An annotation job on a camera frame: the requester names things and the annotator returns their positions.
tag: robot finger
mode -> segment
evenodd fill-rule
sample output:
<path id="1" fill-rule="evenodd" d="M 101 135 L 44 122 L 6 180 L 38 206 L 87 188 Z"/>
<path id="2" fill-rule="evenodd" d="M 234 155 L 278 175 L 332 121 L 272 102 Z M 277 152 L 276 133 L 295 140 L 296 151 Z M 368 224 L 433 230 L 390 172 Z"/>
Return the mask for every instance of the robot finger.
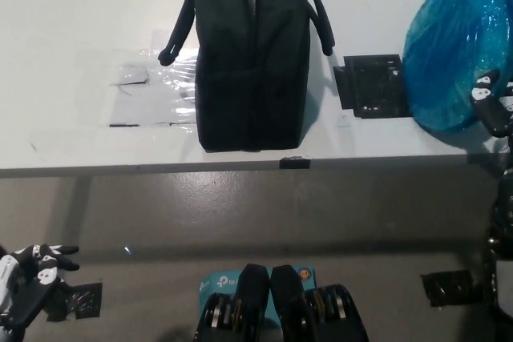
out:
<path id="1" fill-rule="evenodd" d="M 72 260 L 69 260 L 63 255 L 56 254 L 55 258 L 59 262 L 58 267 L 63 270 L 66 270 L 67 272 L 76 272 L 80 269 L 80 265 L 76 264 Z"/>
<path id="2" fill-rule="evenodd" d="M 71 255 L 79 252 L 78 246 L 50 246 L 50 249 L 57 254 Z"/>

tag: white logo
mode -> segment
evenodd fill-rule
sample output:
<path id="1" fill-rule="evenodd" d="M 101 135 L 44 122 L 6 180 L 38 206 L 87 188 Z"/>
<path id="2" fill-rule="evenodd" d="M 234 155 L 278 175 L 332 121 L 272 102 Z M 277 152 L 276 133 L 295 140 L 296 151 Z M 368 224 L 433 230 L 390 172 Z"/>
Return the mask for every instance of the white logo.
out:
<path id="1" fill-rule="evenodd" d="M 228 277 L 227 276 L 221 276 L 219 278 L 219 282 L 217 282 L 217 286 L 219 286 L 220 288 L 222 288 L 225 284 L 228 283 Z"/>
<path id="2" fill-rule="evenodd" d="M 200 284 L 200 291 L 202 292 L 204 288 L 206 288 L 207 286 L 210 286 L 210 281 L 208 280 L 207 282 L 201 282 Z"/>
<path id="3" fill-rule="evenodd" d="M 490 84 L 491 83 L 491 79 L 489 76 L 485 76 L 483 78 L 479 78 L 478 79 L 478 83 L 486 83 L 486 84 Z"/>
<path id="4" fill-rule="evenodd" d="M 491 95 L 491 91 L 487 88 L 473 88 L 472 89 L 472 98 L 476 101 L 483 100 L 486 97 Z"/>

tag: clear plastic wrap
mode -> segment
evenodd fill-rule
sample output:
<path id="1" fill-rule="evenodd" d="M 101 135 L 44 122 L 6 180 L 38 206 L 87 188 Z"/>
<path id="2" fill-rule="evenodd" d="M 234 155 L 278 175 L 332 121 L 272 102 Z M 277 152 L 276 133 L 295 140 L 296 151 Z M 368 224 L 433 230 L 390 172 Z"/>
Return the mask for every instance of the clear plastic wrap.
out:
<path id="1" fill-rule="evenodd" d="M 158 52 L 142 50 L 140 60 L 119 69 L 119 93 L 112 126 L 195 123 L 195 79 L 198 49 L 182 49 L 176 61 L 162 67 Z"/>

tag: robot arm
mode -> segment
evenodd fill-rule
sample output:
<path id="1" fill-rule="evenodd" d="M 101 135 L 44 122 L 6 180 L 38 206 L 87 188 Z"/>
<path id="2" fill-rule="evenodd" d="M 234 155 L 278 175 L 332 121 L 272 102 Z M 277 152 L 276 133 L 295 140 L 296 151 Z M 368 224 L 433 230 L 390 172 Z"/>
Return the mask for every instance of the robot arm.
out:
<path id="1" fill-rule="evenodd" d="M 45 308 L 56 290 L 69 287 L 60 270 L 76 271 L 79 265 L 63 255 L 78 247 L 34 245 L 0 260 L 0 342 L 20 342 L 25 329 Z"/>
<path id="2" fill-rule="evenodd" d="M 490 71 L 475 83 L 471 104 L 485 128 L 496 138 L 508 138 L 513 152 L 513 114 L 491 91 L 500 78 Z M 491 210 L 484 253 L 484 292 L 495 321 L 495 340 L 513 341 L 513 168 L 499 180 L 497 199 Z"/>

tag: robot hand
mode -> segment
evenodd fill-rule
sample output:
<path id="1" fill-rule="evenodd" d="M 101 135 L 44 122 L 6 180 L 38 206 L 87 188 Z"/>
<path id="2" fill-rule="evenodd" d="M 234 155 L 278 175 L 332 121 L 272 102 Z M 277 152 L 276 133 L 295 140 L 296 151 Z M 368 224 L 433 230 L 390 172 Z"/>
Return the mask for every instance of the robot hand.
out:
<path id="1" fill-rule="evenodd" d="M 499 70 L 492 70 L 478 78 L 471 92 L 471 105 L 491 135 L 506 138 L 513 134 L 513 114 L 492 94 L 500 76 Z"/>
<path id="2" fill-rule="evenodd" d="M 34 245 L 5 255 L 0 260 L 0 342 L 19 342 L 25 329 L 46 307 L 57 291 L 70 287 L 60 271 L 76 271 L 79 265 L 64 255 L 78 247 Z"/>

